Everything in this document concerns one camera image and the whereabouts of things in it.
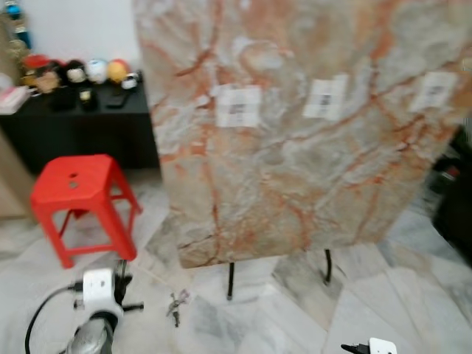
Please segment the bunch of keys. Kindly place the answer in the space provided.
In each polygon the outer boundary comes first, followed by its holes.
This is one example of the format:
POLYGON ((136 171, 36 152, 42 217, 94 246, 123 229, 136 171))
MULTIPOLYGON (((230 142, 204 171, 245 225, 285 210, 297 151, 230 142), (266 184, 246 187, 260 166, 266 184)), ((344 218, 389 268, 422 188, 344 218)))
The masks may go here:
POLYGON ((170 294, 171 302, 167 307, 166 316, 172 318, 175 328, 180 326, 180 307, 189 301, 190 296, 191 294, 186 289, 170 294))

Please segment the black metal board leg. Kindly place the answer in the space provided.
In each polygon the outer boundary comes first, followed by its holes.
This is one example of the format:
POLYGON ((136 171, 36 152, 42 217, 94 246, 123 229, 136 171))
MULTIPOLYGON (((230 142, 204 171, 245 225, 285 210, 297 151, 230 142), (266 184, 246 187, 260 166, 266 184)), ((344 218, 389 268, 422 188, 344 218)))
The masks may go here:
POLYGON ((232 301, 234 293, 235 263, 227 264, 226 300, 232 301))
POLYGON ((326 266, 321 270, 322 282, 326 286, 330 286, 333 281, 333 256, 329 249, 324 250, 324 259, 326 260, 326 266))

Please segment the red plastic stool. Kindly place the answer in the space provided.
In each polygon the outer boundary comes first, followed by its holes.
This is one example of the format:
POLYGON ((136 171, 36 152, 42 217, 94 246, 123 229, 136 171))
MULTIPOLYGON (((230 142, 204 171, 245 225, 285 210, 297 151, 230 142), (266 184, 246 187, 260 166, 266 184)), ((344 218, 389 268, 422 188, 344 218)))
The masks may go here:
POLYGON ((123 260, 137 257, 133 225, 142 207, 117 162, 109 155, 59 156, 38 175, 29 202, 38 225, 61 265, 74 266, 73 256, 114 251, 123 260), (109 242, 69 247, 62 235, 71 216, 97 216, 109 242))

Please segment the black bulky object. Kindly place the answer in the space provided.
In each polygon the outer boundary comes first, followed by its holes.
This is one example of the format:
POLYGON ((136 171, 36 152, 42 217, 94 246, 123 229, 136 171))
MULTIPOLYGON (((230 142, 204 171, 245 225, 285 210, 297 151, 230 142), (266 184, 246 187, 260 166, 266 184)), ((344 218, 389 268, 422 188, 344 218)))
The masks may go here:
POLYGON ((434 163, 434 182, 429 186, 441 195, 432 219, 434 228, 468 266, 472 259, 470 162, 468 135, 461 127, 434 163))

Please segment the black TV console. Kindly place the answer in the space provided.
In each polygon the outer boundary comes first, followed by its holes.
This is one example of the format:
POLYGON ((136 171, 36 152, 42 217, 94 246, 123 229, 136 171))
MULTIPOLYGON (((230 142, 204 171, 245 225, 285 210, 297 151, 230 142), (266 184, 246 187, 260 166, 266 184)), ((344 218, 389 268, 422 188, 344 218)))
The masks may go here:
POLYGON ((0 131, 7 136, 21 162, 38 174, 58 156, 108 154, 122 169, 159 167, 159 155, 144 86, 128 95, 121 108, 106 103, 111 85, 95 86, 96 111, 77 105, 68 111, 51 111, 48 97, 33 97, 16 114, 0 116, 0 131))

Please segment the black smartphone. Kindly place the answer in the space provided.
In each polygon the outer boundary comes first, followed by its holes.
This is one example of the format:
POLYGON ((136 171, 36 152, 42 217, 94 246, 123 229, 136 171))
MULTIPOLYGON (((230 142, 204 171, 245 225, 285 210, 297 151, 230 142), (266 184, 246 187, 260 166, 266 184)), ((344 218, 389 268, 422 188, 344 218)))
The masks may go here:
POLYGON ((103 92, 103 105, 106 108, 118 109, 125 107, 131 92, 123 88, 110 88, 103 92))

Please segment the black tape dispenser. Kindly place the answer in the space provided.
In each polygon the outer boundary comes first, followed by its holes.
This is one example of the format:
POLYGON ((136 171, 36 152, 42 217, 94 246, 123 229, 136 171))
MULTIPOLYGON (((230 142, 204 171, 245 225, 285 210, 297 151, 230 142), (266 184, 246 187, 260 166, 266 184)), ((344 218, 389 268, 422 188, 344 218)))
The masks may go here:
POLYGON ((98 107, 97 92, 94 88, 83 87, 77 90, 78 101, 82 111, 95 111, 98 107))

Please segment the orange veined marble board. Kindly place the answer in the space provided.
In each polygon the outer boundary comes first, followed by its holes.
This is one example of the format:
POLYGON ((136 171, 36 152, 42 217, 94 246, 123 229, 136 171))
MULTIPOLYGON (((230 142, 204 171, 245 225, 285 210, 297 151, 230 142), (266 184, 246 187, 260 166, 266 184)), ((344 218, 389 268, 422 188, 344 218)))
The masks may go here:
POLYGON ((133 0, 169 233, 185 268, 375 243, 471 111, 470 0, 133 0), (425 73, 458 75, 409 111, 425 73), (302 115, 349 74, 341 120, 302 115), (219 86, 262 89, 257 128, 215 124, 219 86))

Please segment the small panda figure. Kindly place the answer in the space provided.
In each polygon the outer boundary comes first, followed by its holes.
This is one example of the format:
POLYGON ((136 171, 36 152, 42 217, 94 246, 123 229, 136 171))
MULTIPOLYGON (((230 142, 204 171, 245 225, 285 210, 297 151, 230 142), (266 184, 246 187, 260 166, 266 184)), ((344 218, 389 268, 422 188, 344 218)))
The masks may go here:
POLYGON ((122 90, 135 91, 139 87, 141 81, 142 79, 139 73, 128 73, 120 81, 120 85, 122 90))

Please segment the yellow bear plush toy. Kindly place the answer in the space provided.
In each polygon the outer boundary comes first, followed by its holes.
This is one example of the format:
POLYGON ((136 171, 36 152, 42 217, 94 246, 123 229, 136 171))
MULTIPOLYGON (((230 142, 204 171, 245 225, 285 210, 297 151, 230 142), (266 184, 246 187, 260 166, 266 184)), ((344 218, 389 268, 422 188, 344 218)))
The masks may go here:
POLYGON ((120 84, 132 73, 132 70, 128 62, 125 62, 122 58, 114 58, 114 60, 107 63, 105 73, 109 81, 120 84))

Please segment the white paper code tag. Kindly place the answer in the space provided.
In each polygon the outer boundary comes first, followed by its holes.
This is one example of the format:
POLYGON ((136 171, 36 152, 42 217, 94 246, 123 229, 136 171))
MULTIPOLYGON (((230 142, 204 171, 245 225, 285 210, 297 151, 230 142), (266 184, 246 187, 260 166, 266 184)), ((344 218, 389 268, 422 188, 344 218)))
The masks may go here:
POLYGON ((333 122, 341 120, 348 81, 350 75, 345 73, 335 74, 330 80, 311 81, 302 115, 333 122))
POLYGON ((456 73, 439 71, 425 73, 414 91, 409 111, 416 114, 425 108, 441 108, 451 98, 457 82, 456 73))
POLYGON ((215 124, 220 128, 257 128, 262 89, 257 85, 227 84, 216 91, 215 124))

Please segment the white round plush toy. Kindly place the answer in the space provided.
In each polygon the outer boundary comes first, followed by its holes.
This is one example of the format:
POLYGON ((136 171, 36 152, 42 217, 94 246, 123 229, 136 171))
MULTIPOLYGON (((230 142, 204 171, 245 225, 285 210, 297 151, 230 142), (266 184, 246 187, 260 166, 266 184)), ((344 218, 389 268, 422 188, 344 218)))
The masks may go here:
POLYGON ((85 73, 93 84, 104 84, 108 80, 108 61, 92 58, 86 63, 85 73))

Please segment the pink white tissue pack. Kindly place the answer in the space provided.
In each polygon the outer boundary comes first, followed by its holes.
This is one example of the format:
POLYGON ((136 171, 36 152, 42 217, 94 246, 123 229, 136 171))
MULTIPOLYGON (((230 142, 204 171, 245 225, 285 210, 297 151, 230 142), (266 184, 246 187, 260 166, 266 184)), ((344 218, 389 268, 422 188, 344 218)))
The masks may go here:
POLYGON ((0 92, 0 115, 16 114, 30 97, 31 90, 27 86, 11 86, 0 92))

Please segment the black mouse plush toy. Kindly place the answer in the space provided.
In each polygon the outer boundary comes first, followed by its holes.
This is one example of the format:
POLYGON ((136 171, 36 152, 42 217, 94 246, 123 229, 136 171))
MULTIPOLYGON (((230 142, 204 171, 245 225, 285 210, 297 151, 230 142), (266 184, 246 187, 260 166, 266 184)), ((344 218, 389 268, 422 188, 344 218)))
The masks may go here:
POLYGON ((71 60, 62 67, 62 77, 69 86, 81 86, 89 81, 86 65, 81 60, 71 60))

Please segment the tall blue gold trophy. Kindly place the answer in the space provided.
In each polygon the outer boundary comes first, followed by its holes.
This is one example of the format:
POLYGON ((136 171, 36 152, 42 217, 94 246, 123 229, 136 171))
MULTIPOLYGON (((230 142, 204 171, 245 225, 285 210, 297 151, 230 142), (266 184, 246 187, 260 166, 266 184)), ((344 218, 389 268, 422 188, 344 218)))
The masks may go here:
POLYGON ((20 41, 27 49, 33 49, 27 17, 19 0, 0 0, 0 24, 11 41, 20 41))

